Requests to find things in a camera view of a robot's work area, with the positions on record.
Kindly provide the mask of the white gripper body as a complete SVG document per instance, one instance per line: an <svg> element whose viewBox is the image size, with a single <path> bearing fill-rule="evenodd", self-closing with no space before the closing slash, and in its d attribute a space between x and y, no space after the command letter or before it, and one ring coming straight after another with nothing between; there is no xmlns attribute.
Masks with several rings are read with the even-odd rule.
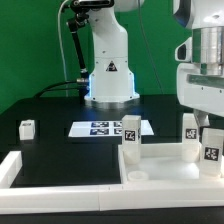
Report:
<svg viewBox="0 0 224 224"><path fill-rule="evenodd" d="M181 63L176 80L181 105L224 117L224 76L202 75L198 66Z"/></svg>

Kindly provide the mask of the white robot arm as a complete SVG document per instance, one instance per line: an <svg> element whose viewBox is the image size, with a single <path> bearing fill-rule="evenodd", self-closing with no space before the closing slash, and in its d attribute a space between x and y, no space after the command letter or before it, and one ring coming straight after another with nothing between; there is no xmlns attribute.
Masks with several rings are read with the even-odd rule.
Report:
<svg viewBox="0 0 224 224"><path fill-rule="evenodd" d="M128 68L128 34L115 14L139 9L144 1L93 0L90 101L123 104L138 96ZM194 111L199 126L207 126L210 114L224 117L224 0L173 0L173 16L191 31L175 49L177 97Z"/></svg>

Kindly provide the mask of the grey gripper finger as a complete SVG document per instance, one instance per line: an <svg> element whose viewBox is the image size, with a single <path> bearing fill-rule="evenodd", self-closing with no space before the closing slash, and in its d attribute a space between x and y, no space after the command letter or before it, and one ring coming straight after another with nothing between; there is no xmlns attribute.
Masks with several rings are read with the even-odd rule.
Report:
<svg viewBox="0 0 224 224"><path fill-rule="evenodd" d="M199 127L207 127L210 125L209 114L207 112L196 110L195 120Z"/></svg>

